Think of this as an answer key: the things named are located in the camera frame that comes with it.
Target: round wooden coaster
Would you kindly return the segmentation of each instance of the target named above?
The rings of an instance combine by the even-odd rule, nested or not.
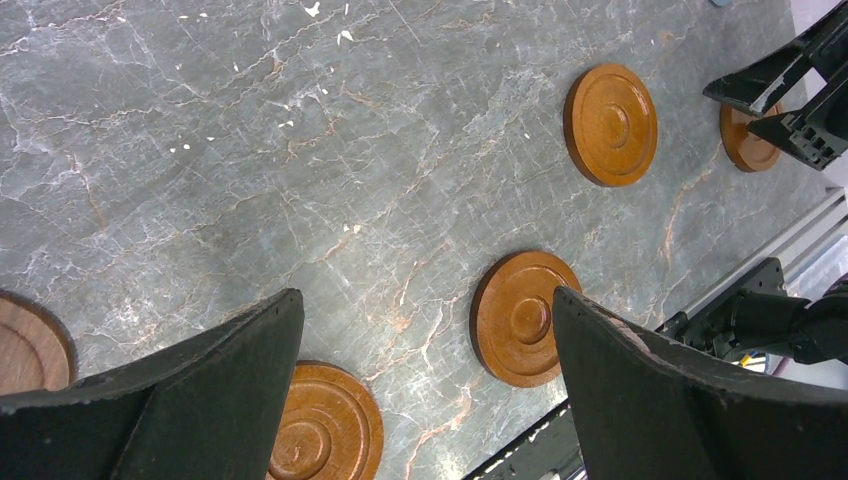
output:
[[[515,387],[560,374],[551,305],[561,285],[582,291],[571,268],[546,252],[510,255],[486,273],[471,304],[471,342],[489,373]]]
[[[61,390],[76,377],[76,355],[64,326],[51,314],[0,294],[0,395]]]
[[[766,117],[783,113],[778,103],[766,112]],[[722,105],[719,112],[721,141],[727,156],[743,172],[763,172],[773,167],[780,158],[780,149],[748,132],[748,124],[756,118],[746,115],[728,105]]]
[[[604,187],[630,185],[657,150],[657,111],[635,73],[621,65],[589,70],[571,87],[563,111],[565,144],[574,164]]]
[[[372,479],[383,454],[374,397],[344,370],[298,362],[266,478]]]

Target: gray marble table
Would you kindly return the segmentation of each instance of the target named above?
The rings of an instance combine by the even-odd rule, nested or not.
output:
[[[565,397],[472,353],[497,259],[554,252],[656,325],[823,194],[789,159],[737,171],[700,96],[792,36],[785,0],[0,0],[1,286],[66,322],[83,375],[299,288],[301,357],[382,409],[378,478],[460,478]],[[601,62],[659,113],[628,188],[564,148]]]

